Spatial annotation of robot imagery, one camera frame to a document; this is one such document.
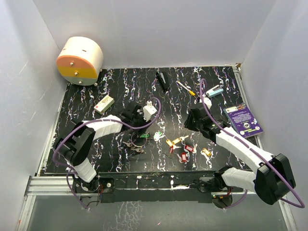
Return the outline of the large metal keyring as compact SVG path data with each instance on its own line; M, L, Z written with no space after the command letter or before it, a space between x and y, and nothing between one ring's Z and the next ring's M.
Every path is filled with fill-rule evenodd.
M130 141L133 144L133 146L142 148L146 145L147 138L138 133L132 133Z

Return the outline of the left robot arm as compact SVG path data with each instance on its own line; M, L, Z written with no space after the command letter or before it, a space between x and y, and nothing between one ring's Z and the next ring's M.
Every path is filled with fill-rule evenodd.
M151 117L158 116L160 111L161 106L156 109L151 101L144 107L130 102L116 115L78 123L71 121L66 131L55 142L52 160L58 165L73 169L83 181L83 187L89 192L94 192L99 188L100 181L96 178L97 173L88 159L93 141L129 129L144 131L154 122Z

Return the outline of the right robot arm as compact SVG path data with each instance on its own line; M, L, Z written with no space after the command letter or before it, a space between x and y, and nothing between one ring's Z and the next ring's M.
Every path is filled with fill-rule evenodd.
M225 191L229 187L249 190L268 205L293 192L296 183L285 155L266 152L239 135L225 121L213 121L202 103L189 109L184 126L230 151L250 168L245 171L225 166L216 171L210 183L218 190Z

